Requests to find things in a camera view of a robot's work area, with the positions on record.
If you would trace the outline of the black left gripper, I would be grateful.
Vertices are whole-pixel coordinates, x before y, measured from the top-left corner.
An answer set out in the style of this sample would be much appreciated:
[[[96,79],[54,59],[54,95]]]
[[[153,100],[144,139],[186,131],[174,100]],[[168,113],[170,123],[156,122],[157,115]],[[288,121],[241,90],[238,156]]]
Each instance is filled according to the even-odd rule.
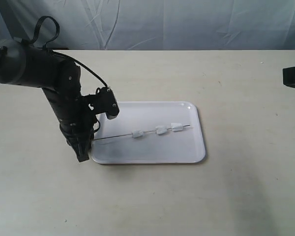
[[[72,146],[79,162],[89,160],[91,141],[94,138],[94,125],[98,123],[91,109],[92,96],[79,96],[63,100],[59,106],[59,121],[68,143]]]

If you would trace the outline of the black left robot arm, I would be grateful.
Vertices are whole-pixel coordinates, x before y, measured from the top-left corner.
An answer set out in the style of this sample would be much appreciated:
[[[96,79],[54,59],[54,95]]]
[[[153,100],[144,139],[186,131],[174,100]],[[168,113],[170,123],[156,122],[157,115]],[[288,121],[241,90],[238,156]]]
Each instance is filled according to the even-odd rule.
[[[81,94],[81,69],[73,59],[0,40],[0,84],[43,90],[67,143],[79,162],[89,159],[95,117]]]

